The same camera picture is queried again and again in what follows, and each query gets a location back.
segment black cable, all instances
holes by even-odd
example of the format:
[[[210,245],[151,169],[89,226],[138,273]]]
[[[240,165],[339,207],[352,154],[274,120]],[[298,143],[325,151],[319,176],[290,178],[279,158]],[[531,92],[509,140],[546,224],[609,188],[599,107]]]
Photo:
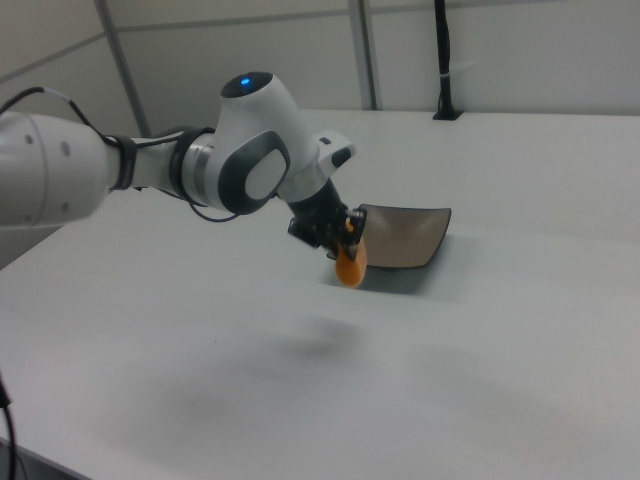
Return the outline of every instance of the black cable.
[[[9,474],[8,480],[15,480],[16,478],[16,463],[18,458],[18,451],[16,447],[16,432],[13,428],[13,418],[11,417],[11,411],[7,405],[2,409],[4,412],[4,418],[7,422],[7,431],[9,433]]]
[[[10,98],[7,102],[5,102],[2,107],[0,107],[0,115],[2,115],[4,112],[6,112],[7,110],[9,110],[11,107],[13,107],[16,103],[18,103],[19,101],[21,101],[22,99],[33,95],[35,93],[43,93],[45,95],[53,95],[55,97],[60,98],[61,100],[63,100],[64,102],[66,102],[69,107],[73,110],[73,112],[78,116],[78,118],[82,121],[82,123],[84,125],[86,125],[87,127],[91,128],[94,132],[96,132],[98,134],[98,136],[100,137],[100,139],[106,143],[107,145],[111,146],[111,147],[118,147],[118,142],[116,142],[115,140],[109,138],[107,135],[103,134],[100,130],[98,130],[92,123],[91,121],[87,118],[87,116],[82,112],[82,110],[80,109],[80,107],[78,106],[78,104],[76,104],[76,102],[74,102],[71,98],[69,98],[68,96],[64,95],[63,93],[60,93],[56,90],[50,89],[50,88],[44,88],[44,87],[31,87],[31,88],[27,88],[26,90],[23,90],[22,92],[18,93],[17,95],[13,96],[12,98]],[[169,137],[169,138],[159,138],[159,139],[154,139],[148,142],[143,142],[143,143],[139,143],[136,146],[138,148],[144,148],[144,147],[151,147],[154,145],[161,145],[163,143],[170,143],[176,140],[177,137]]]
[[[193,203],[190,203],[189,206],[191,207],[191,210],[193,210],[196,215],[206,220],[207,222],[225,223],[225,222],[230,222],[231,220],[235,220],[239,216],[239,215],[231,215],[230,217],[227,217],[227,218],[211,218],[211,217],[207,217],[205,214],[200,212]]]
[[[109,138],[108,136],[104,135],[100,130],[98,130],[96,127],[93,126],[93,124],[89,121],[89,119],[87,118],[87,116],[82,112],[82,110],[80,110],[80,107],[78,107],[78,105],[68,96],[64,95],[63,93],[60,93],[56,90],[52,90],[50,88],[44,88],[44,87],[31,87],[31,88],[27,88],[26,90],[23,90],[22,92],[18,93],[17,95],[13,96],[12,98],[10,98],[7,102],[5,102],[2,107],[0,107],[0,115],[2,115],[4,112],[6,112],[7,110],[9,110],[12,106],[14,106],[16,103],[18,103],[20,100],[28,97],[29,95],[33,95],[34,93],[43,93],[45,95],[49,94],[49,95],[53,95],[55,97],[60,98],[61,100],[65,101],[69,107],[71,107],[71,109],[75,112],[75,114],[78,116],[78,118],[82,121],[82,123],[84,125],[86,125],[87,127],[91,128],[94,132],[96,132],[98,134],[98,136],[100,137],[100,139],[106,143],[107,145],[111,146],[111,147],[116,147],[116,148],[120,148],[119,147],[119,143],[112,139]],[[175,133],[175,136],[169,136],[167,138],[157,138],[157,139],[153,139],[150,140],[148,142],[141,142],[141,143],[137,143],[136,144],[136,149],[139,148],[146,148],[146,147],[152,147],[155,145],[162,145],[164,143],[170,143],[170,142],[175,142],[176,140],[178,140],[178,138],[180,138],[181,134],[182,134],[182,130],[176,131],[177,128],[174,128],[173,131],[171,131],[171,133],[166,133],[165,135],[172,135]],[[169,192],[166,192],[164,190],[162,190],[163,193],[166,193],[167,195],[171,195],[172,197],[176,197],[176,198],[180,198],[177,195],[173,195]],[[236,218],[238,218],[238,215],[232,215],[230,217],[227,218],[211,218],[211,217],[207,217],[206,215],[204,215],[203,213],[199,212],[195,205],[192,203],[189,203],[189,206],[191,207],[191,210],[193,210],[195,212],[196,215],[198,215],[200,218],[208,221],[208,222],[213,222],[213,223],[225,223],[225,222],[230,222],[231,220],[234,220]]]
[[[13,418],[11,417],[11,411],[9,410],[10,404],[11,399],[4,387],[4,383],[2,383],[2,375],[0,375],[0,408],[4,412],[4,418],[7,422],[7,432],[9,435],[9,476],[7,478],[8,480],[15,480],[18,448],[16,446],[16,431],[13,427]]]
[[[27,475],[27,469],[24,468],[24,462],[22,461],[22,457],[18,454],[18,463],[20,464],[20,470],[22,470],[22,476],[24,480],[29,480],[29,475]]]

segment white table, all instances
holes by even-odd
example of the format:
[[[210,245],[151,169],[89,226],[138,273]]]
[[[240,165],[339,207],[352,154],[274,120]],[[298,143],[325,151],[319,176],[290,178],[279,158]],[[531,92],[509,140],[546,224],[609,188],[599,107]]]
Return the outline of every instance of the white table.
[[[359,291],[274,201],[115,193],[0,272],[23,446],[96,479],[640,472],[640,118],[309,111],[343,200],[451,207]]]

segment black pole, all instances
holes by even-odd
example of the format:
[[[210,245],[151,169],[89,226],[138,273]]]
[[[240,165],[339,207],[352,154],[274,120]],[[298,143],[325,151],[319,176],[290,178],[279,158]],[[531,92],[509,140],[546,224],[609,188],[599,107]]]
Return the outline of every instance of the black pole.
[[[440,65],[440,98],[438,100],[438,113],[433,116],[433,119],[451,121],[462,115],[462,111],[454,109],[451,103],[451,74],[449,72],[451,49],[444,0],[435,0],[434,4],[436,33],[438,35],[438,62]]]

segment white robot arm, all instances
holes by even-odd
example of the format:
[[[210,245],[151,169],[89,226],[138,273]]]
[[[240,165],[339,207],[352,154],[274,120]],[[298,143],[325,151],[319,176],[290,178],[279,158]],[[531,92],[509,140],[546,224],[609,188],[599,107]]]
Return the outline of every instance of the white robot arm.
[[[250,72],[220,93],[217,130],[189,129],[158,139],[98,132],[85,125],[0,110],[0,228],[62,225],[91,215],[112,190],[153,187],[191,205],[236,215],[274,196],[294,213],[289,233],[355,260],[366,212],[348,210],[330,180],[355,154],[335,131],[309,135],[274,75]]]

